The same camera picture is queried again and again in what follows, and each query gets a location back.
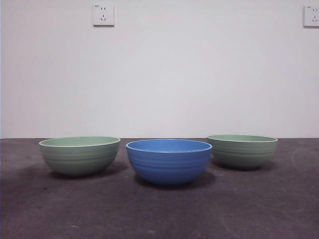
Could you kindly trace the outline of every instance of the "outlet faceplate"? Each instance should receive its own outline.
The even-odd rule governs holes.
[[[304,27],[319,27],[319,5],[304,6]]]
[[[92,7],[93,26],[114,26],[114,4],[99,3]]]

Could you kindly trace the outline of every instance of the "blue bowl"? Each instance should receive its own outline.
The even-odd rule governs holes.
[[[186,139],[147,139],[130,142],[126,149],[140,177],[155,184],[178,185],[205,170],[212,146]]]

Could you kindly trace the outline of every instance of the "white wall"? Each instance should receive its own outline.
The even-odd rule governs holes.
[[[1,137],[319,137],[314,0],[1,1]]]

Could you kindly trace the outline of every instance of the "green bowl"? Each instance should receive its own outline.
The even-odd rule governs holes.
[[[115,159],[121,140],[114,137],[69,137],[39,143],[45,163],[55,172],[83,176],[102,171]]]
[[[275,153],[278,139],[251,135],[212,135],[213,157],[223,165],[253,169],[263,165]]]

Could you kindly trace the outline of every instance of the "bowl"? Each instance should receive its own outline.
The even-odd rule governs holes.
[[[205,170],[212,146],[186,139],[147,139],[130,142],[126,148],[140,177],[155,184],[180,185]]]
[[[269,160],[278,139],[252,135],[212,135],[213,157],[223,165],[237,169],[253,169]]]
[[[39,143],[45,163],[55,172],[83,176],[102,171],[115,159],[120,139],[114,137],[69,137]]]

